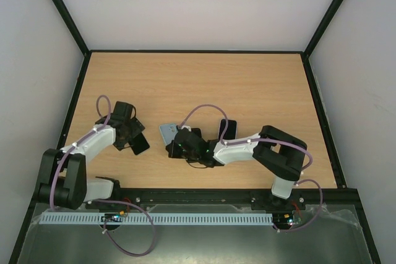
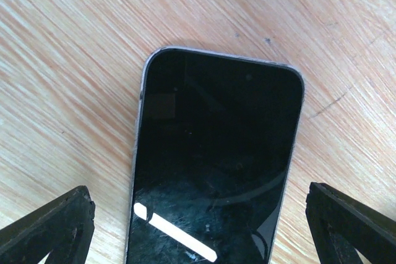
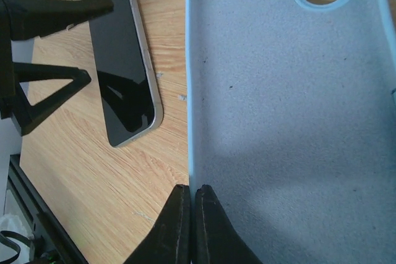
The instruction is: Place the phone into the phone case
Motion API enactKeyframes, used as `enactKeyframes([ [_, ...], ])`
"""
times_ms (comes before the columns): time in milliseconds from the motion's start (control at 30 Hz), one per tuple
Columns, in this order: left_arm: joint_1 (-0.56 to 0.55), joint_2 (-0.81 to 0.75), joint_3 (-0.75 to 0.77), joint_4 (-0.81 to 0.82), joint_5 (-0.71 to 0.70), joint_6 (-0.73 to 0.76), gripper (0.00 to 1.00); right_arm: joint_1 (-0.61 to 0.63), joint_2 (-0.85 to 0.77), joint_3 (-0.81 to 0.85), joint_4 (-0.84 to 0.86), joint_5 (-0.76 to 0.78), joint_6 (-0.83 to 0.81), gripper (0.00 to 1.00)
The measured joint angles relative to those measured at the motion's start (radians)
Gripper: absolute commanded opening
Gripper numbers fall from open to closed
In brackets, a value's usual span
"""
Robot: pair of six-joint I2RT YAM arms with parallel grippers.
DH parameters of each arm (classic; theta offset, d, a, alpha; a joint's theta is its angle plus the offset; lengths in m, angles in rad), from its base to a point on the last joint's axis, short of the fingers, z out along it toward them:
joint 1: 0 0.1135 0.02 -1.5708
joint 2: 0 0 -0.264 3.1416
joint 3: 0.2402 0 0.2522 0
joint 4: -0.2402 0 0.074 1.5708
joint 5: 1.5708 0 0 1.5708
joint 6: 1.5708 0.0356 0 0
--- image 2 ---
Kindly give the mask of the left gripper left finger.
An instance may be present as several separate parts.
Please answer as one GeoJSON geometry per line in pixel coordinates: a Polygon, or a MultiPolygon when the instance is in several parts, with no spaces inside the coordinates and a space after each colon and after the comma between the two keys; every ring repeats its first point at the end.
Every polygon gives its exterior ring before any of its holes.
{"type": "Polygon", "coordinates": [[[95,203],[80,185],[1,229],[1,263],[85,263],[95,203]]]}

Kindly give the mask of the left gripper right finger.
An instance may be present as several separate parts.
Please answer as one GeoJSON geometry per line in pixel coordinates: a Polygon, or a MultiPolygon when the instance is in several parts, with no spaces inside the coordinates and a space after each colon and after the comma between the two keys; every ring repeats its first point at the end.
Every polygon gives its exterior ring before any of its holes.
{"type": "Polygon", "coordinates": [[[310,184],[306,217],[321,263],[395,263],[395,221],[328,184],[310,184]]]}

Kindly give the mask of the small black phone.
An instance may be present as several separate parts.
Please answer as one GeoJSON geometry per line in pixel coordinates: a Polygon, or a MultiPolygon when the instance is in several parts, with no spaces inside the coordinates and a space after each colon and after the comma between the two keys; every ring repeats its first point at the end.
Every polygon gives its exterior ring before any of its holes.
{"type": "Polygon", "coordinates": [[[276,62],[181,46],[147,59],[126,263],[268,263],[304,82],[276,62]]]}

